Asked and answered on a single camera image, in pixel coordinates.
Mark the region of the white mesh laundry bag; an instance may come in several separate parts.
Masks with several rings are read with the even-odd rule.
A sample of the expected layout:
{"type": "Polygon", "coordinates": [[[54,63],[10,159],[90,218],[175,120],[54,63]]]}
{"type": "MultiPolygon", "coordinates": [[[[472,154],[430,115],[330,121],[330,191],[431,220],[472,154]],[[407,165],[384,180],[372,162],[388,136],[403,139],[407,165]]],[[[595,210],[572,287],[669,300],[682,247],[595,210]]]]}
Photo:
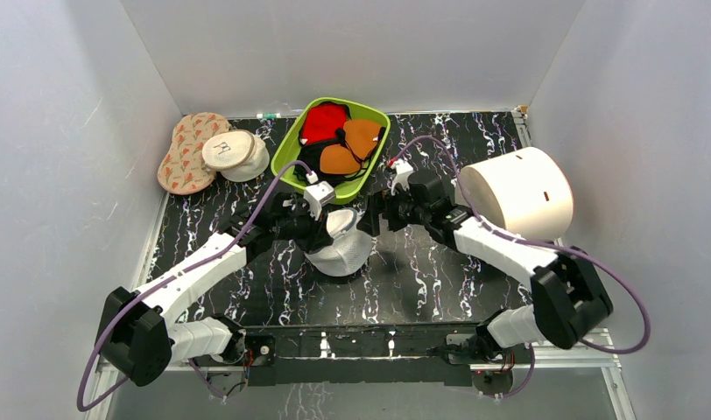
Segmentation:
{"type": "Polygon", "coordinates": [[[356,273],[369,259],[372,237],[357,228],[361,219],[352,207],[327,215],[327,233],[331,245],[305,253],[305,258],[321,273],[330,277],[345,277],[356,273]]]}

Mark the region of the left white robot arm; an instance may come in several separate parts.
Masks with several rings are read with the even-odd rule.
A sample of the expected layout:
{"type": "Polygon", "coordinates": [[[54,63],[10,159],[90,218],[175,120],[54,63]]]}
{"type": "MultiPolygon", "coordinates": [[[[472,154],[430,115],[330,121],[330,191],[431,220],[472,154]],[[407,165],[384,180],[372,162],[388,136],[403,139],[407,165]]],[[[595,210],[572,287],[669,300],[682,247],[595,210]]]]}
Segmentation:
{"type": "Polygon", "coordinates": [[[139,387],[155,381],[178,361],[211,356],[225,364],[248,352],[246,330],[223,315],[180,323],[180,314],[232,273],[243,269],[279,240],[305,251],[333,242],[326,204],[334,191],[325,184],[304,195],[276,192],[254,209],[235,213],[184,261],[134,291],[119,287],[103,308],[96,347],[101,357],[139,387]]]}

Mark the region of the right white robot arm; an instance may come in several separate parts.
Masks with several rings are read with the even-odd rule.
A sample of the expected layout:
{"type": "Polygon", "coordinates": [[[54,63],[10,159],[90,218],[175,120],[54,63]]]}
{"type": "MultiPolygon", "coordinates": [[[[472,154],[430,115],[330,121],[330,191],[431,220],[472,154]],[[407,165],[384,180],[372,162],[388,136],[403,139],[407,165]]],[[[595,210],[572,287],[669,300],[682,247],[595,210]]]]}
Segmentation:
{"type": "Polygon", "coordinates": [[[456,252],[473,256],[524,284],[531,303],[500,310],[475,329],[470,350],[499,362],[513,346],[548,341],[569,349],[613,312],[613,304],[592,263],[578,249],[566,254],[549,244],[526,245],[477,219],[467,206],[448,197],[438,176],[420,170],[406,186],[368,197],[357,227],[380,234],[380,221],[396,232],[419,225],[429,236],[456,252]]]}

